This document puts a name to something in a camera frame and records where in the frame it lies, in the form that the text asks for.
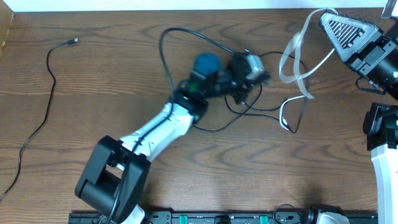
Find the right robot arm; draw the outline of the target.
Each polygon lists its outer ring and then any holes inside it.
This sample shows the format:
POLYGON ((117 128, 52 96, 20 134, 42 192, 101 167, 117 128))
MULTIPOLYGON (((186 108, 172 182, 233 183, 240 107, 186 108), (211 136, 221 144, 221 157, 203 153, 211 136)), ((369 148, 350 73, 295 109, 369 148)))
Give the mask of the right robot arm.
MULTIPOLYGON (((397 98, 397 25, 387 32, 364 20, 324 12, 319 25, 341 61, 371 87, 368 91, 397 98)), ((397 106, 373 103, 363 133, 371 153, 379 223, 397 223, 397 106)))

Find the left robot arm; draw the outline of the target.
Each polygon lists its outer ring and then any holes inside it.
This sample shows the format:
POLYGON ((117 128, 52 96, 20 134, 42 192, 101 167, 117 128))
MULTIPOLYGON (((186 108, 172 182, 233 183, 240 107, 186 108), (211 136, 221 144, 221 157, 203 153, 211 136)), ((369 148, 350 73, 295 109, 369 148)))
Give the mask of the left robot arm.
POLYGON ((240 104, 269 77, 257 55, 235 53, 226 68, 215 54, 198 55, 189 78, 178 84, 157 116, 120 139, 99 140, 75 195, 111 223, 142 223, 146 215, 139 201, 152 161, 199 122, 209 98, 229 95, 240 104))

